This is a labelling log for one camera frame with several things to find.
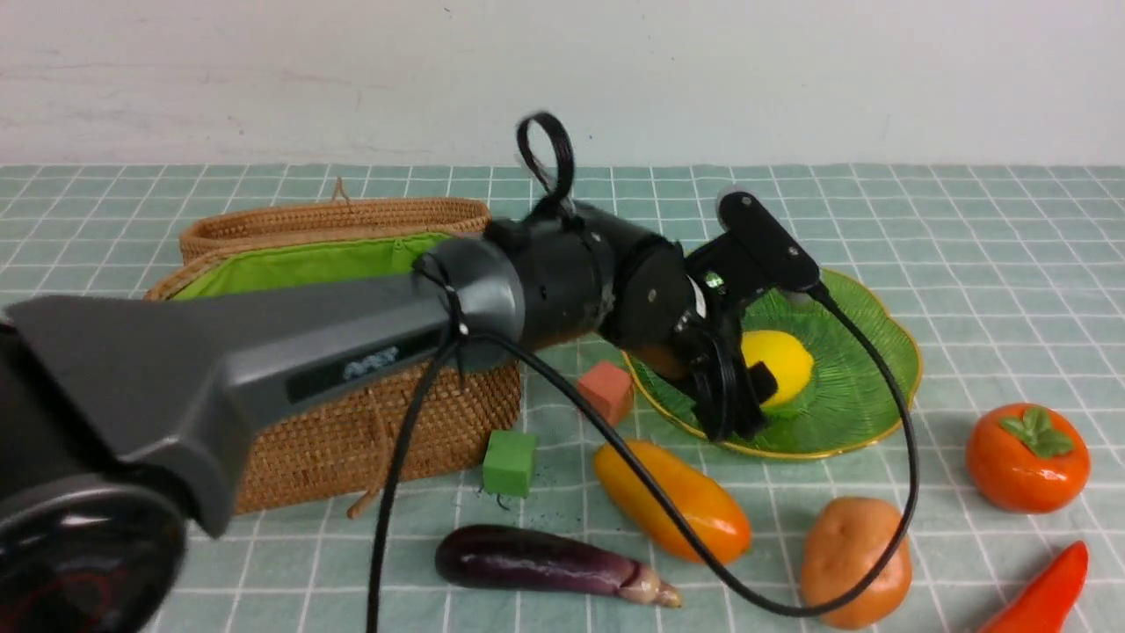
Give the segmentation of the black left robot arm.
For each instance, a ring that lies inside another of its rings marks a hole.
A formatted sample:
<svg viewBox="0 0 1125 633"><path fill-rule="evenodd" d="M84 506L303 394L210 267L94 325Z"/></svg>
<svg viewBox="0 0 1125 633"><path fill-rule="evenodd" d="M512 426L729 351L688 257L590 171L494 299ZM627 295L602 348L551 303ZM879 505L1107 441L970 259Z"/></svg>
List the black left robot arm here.
<svg viewBox="0 0 1125 633"><path fill-rule="evenodd" d="M709 440L750 438L775 388L737 327L771 289L824 296L816 261L752 193L686 255L546 195L406 273L216 299L48 295L3 322L3 630L137 632L216 537L261 429L425 361L487 370L596 332L696 401Z"/></svg>

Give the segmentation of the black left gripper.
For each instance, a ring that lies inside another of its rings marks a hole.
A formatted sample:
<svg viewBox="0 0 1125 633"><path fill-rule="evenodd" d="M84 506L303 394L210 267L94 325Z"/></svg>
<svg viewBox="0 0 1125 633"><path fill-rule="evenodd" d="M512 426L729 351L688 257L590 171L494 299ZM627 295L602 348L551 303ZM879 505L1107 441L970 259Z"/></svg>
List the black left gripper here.
<svg viewBox="0 0 1125 633"><path fill-rule="evenodd" d="M672 385L695 385L693 413L711 442L752 440L765 428L760 401L778 392L764 361L746 367L742 319L771 291L810 293L821 268L747 189L716 196L721 233L686 255L686 307L650 367Z"/></svg>

